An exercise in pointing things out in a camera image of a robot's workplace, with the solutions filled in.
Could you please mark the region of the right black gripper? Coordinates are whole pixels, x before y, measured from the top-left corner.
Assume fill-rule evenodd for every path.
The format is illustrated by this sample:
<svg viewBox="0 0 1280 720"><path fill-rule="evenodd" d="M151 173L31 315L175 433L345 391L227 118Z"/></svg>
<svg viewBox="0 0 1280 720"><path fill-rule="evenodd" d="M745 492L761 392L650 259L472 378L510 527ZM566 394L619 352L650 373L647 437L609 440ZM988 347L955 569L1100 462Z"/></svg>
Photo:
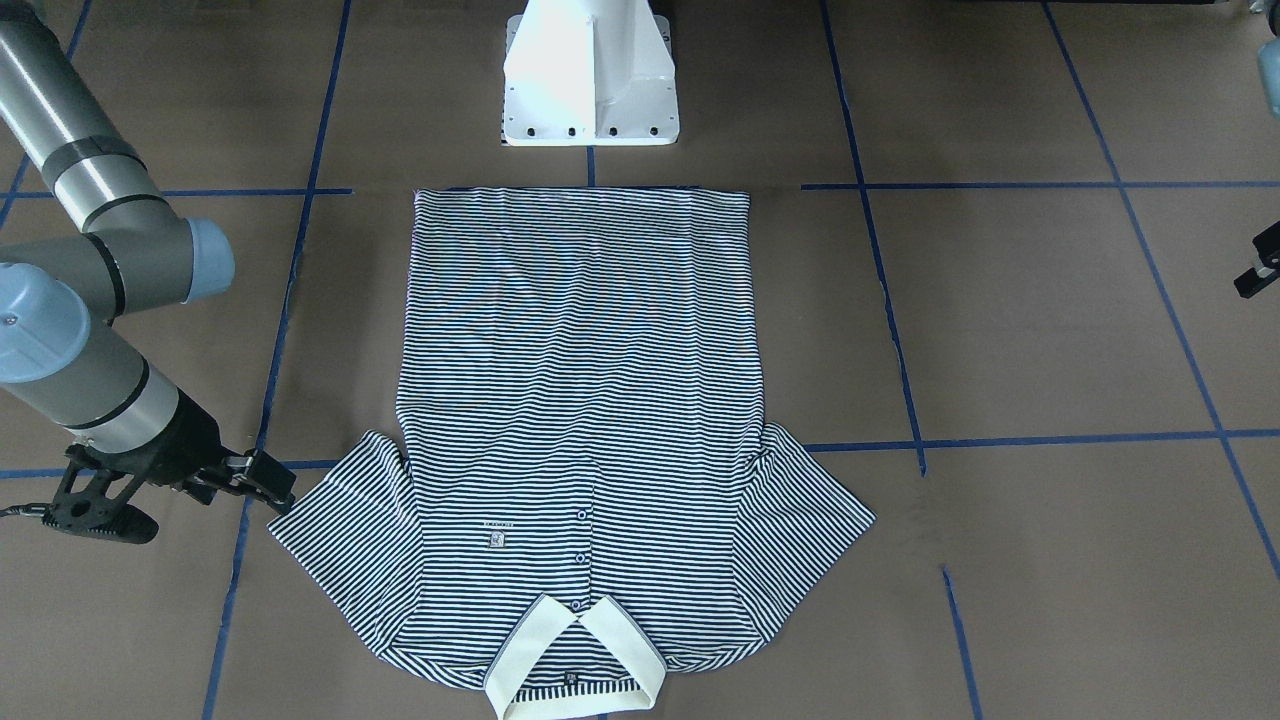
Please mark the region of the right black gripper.
<svg viewBox="0 0 1280 720"><path fill-rule="evenodd" d="M227 465L236 454L228 450L216 420L187 393L178 393L170 421L141 448L141 477L156 487L168 487L196 501L216 495L251 495L276 514L289 512L296 502L296 474L264 450L250 450L238 461L238 482Z"/></svg>

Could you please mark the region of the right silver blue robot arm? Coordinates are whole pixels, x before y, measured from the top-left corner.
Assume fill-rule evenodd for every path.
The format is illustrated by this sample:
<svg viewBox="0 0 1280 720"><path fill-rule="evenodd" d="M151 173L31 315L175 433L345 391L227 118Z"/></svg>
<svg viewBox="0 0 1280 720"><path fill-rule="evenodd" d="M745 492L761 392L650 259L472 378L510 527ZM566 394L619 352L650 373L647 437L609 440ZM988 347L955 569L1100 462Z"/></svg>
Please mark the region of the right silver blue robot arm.
<svg viewBox="0 0 1280 720"><path fill-rule="evenodd" d="M3 120L76 227L3 247L3 388L72 434L52 500L14 507L105 536L145 515L145 484L287 512L294 475L224 446L214 418L115 329L128 314L225 292L221 228L180 217L32 1L3 4Z"/></svg>

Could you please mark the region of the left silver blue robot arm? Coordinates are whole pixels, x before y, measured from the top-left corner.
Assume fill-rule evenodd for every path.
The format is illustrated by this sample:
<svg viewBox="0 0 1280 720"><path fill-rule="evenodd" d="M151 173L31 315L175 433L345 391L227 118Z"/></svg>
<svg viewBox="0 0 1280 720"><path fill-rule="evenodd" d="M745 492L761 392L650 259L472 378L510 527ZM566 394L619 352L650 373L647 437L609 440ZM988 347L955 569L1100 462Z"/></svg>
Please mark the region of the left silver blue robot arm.
<svg viewBox="0 0 1280 720"><path fill-rule="evenodd" d="M1279 118L1279 38L1258 51L1260 78L1270 114ZM1261 231L1253 240L1254 256L1249 269L1234 279L1242 299L1252 299L1279 278L1279 222Z"/></svg>

